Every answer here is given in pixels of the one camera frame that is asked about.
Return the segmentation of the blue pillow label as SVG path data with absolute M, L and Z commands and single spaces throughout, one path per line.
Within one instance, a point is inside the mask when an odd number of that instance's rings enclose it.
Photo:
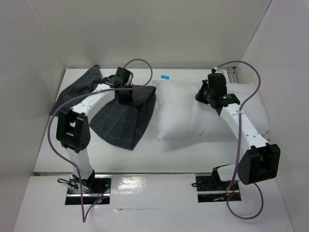
M 169 76 L 167 75 L 161 75 L 160 78 L 163 80 L 169 80 Z

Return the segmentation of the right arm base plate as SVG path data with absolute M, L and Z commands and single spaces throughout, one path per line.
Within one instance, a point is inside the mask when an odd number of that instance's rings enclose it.
M 230 201 L 242 201 L 239 185 L 235 184 L 229 191 L 226 191 L 230 181 L 215 180 L 215 177 L 208 175 L 196 175 L 196 180 L 191 184 L 197 190 L 199 203 L 216 203 Z

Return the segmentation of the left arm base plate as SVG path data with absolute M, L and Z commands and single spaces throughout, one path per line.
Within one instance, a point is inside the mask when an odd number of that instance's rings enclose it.
M 81 187 L 73 176 L 68 180 L 58 179 L 60 183 L 67 184 L 65 205 L 81 205 Z M 90 187 L 83 187 L 83 201 L 85 205 L 96 202 L 98 205 L 110 204 L 112 176 L 105 174 L 95 174 L 94 184 Z

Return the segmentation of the white pillow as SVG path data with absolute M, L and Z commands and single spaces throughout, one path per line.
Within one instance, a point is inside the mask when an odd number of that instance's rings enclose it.
M 228 124 L 211 108 L 195 100 L 201 88 L 199 83 L 153 81 L 156 87 L 158 112 L 158 140 L 176 139 L 200 135 L 234 135 Z M 227 92 L 234 93 L 242 103 L 254 91 L 250 84 L 227 84 Z M 256 93 L 243 110 L 258 132 L 270 140 L 266 110 L 259 93 Z

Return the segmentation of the aluminium frame rail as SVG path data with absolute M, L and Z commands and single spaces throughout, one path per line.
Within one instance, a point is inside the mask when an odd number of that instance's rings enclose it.
M 229 78 L 229 82 L 230 83 L 234 83 L 234 84 L 238 84 L 238 78 L 236 76 L 236 67 L 227 67 L 226 69 L 227 74 L 228 74 L 228 78 Z

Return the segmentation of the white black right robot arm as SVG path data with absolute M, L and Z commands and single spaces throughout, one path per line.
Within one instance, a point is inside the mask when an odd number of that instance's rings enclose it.
M 277 176 L 281 150 L 270 144 L 254 127 L 243 111 L 243 104 L 235 94 L 227 92 L 226 79 L 222 73 L 212 72 L 203 80 L 195 99 L 210 105 L 230 127 L 238 140 L 236 162 L 216 167 L 211 185 L 228 189 L 236 182 L 245 185 L 273 179 Z

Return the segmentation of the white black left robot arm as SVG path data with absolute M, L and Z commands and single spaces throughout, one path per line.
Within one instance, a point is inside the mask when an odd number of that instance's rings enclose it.
M 125 103 L 132 102 L 132 79 L 132 72 L 119 67 L 114 75 L 100 78 L 95 89 L 73 97 L 56 110 L 56 139 L 69 156 L 74 182 L 85 193 L 95 188 L 95 171 L 87 152 L 91 139 L 89 121 L 116 94 L 120 94 L 119 99 Z

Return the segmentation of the dark grey checked pillowcase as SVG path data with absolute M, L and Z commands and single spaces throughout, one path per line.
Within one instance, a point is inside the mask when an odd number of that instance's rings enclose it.
M 95 90 L 101 79 L 99 66 L 94 65 L 60 93 L 49 115 L 70 99 Z M 134 90 L 131 105 L 121 105 L 114 98 L 92 118 L 90 128 L 107 143 L 133 150 L 152 118 L 156 102 L 155 90 L 154 86 Z

